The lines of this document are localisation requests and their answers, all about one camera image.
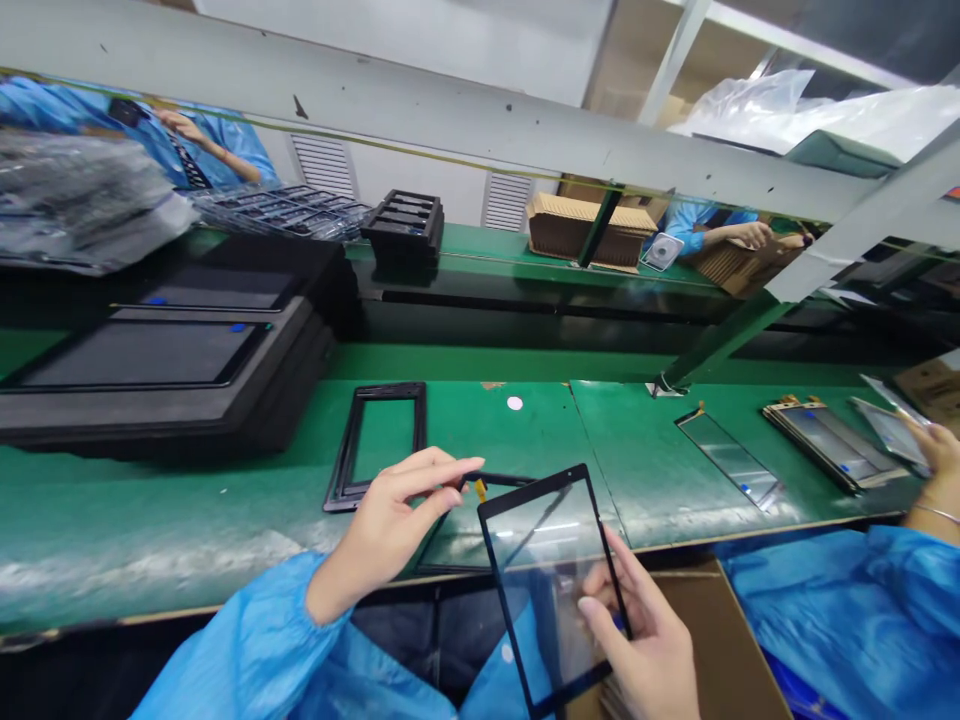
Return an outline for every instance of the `black screen protector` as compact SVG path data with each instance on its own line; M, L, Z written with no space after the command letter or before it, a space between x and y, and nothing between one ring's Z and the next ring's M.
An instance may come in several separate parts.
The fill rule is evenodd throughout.
M610 673L577 601L597 563L613 578L618 626L632 638L586 465L488 500L478 509L507 630L533 720Z

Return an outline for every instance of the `brown cardboard box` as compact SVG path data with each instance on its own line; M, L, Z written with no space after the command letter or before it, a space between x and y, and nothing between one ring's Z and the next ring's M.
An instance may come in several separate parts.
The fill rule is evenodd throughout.
M720 242L683 260L704 277L734 297L746 299L766 285L796 259L801 249L783 250L771 243L759 250L747 250Z
M895 380L924 415L960 437L960 348L904 370Z
M540 255L576 260L598 212L599 203L537 193L527 205L530 249ZM594 261L635 268L644 240L656 231L657 225L646 211L618 207L613 211Z
M790 720L793 716L720 562L710 558L653 577L693 638L700 717ZM599 713L576 717L630 718L616 678L601 686L599 701Z

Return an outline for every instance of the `clear plastic wrap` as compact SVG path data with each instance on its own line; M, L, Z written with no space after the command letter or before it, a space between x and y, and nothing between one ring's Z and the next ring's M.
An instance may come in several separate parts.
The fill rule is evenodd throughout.
M198 219L139 143L0 132L0 265L105 275Z
M907 162L960 117L960 89L946 85L890 90L852 100L801 99L813 70L784 70L757 80L727 79L670 128L785 155L816 130L884 150Z
M248 184L190 193L210 225L257 235L355 240L369 205L309 185Z

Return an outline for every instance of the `worker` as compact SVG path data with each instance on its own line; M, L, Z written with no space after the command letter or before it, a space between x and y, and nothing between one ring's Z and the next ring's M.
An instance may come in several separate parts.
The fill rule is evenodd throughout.
M110 88L97 89L101 92L7 78L0 82L0 125L74 135L126 136L143 145L170 182L181 189L277 179L250 125L204 112L227 111L193 103L177 103L180 108L172 109L153 96L142 96L148 102L134 102L102 92Z
M693 255L711 245L732 241L748 250L759 250L774 242L770 225L748 210L727 210L705 201L686 200L670 203L660 222L661 232L683 240L680 255ZM812 238L798 233L775 241L783 250L808 246Z
M482 458L455 460L429 448L382 471L330 555L297 555L230 598L180 646L133 717L527 717L502 625L495 652L481 660L464 702L455 707L351 621L354 606L392 580L437 520L463 504L455 486L464 473L483 464ZM426 499L413 509L409 501L424 494ZM699 710L690 634L626 544L614 532L606 535L637 639L628 641L611 618L607 603L615 601L615 593L605 563L595 566L584 582L579 607L586 623L637 717L695 720ZM404 624L399 609L384 610L394 625ZM528 604L514 622L522 648L536 647L531 613ZM467 620L458 625L466 627ZM468 641L476 644L473 637ZM539 655L526 650L521 655L531 692L549 688L544 664L536 662Z
M821 717L960 708L960 441L904 422L934 474L900 527L717 548L781 685Z

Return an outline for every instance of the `transparent glass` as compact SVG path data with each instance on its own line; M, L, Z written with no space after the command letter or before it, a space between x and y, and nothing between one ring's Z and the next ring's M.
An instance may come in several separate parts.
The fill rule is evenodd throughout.
M536 487L517 491L517 496ZM591 570L598 563L612 570L588 479L574 470L569 482L558 483L556 490L484 522L531 714L542 717L610 672L577 608ZM629 636L619 604L615 621Z

